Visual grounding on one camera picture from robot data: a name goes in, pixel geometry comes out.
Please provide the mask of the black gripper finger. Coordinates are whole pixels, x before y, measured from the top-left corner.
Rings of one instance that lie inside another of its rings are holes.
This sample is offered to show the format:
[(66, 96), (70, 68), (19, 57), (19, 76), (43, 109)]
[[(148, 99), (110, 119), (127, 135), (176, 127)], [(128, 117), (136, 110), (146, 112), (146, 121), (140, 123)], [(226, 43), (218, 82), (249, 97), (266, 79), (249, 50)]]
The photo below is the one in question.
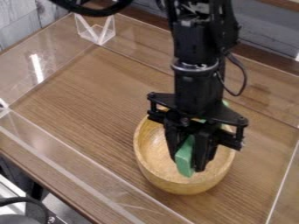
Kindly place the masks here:
[(194, 163), (195, 171), (203, 172), (208, 162), (214, 159), (219, 146), (219, 125), (208, 125), (195, 133)]
[(163, 119), (164, 137), (172, 161), (178, 158), (191, 159), (194, 149), (194, 125), (182, 120), (166, 117)]

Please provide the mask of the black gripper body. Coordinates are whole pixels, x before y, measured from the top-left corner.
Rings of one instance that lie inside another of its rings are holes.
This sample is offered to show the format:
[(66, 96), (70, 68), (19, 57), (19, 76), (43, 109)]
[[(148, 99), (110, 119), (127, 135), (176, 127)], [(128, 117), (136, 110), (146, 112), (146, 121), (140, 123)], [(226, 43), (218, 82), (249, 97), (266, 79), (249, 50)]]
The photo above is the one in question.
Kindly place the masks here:
[(172, 63), (174, 91), (171, 93), (152, 92), (147, 95), (151, 102), (148, 119), (164, 125), (164, 118), (192, 123), (202, 120), (210, 125), (219, 125), (219, 146), (234, 150), (242, 148), (244, 128), (249, 119), (234, 111), (223, 102), (226, 91), (226, 62), (215, 60), (210, 64)]

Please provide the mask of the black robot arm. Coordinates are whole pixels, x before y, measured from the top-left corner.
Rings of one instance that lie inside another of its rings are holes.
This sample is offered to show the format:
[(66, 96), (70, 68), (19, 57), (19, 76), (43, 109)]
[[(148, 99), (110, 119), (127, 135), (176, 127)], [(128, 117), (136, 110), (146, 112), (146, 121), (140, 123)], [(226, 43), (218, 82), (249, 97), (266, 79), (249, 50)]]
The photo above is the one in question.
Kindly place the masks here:
[(239, 42), (231, 0), (164, 0), (174, 42), (174, 92), (150, 93), (148, 119), (164, 127), (172, 161), (203, 172), (218, 147), (242, 149), (249, 119), (223, 102), (226, 62)]

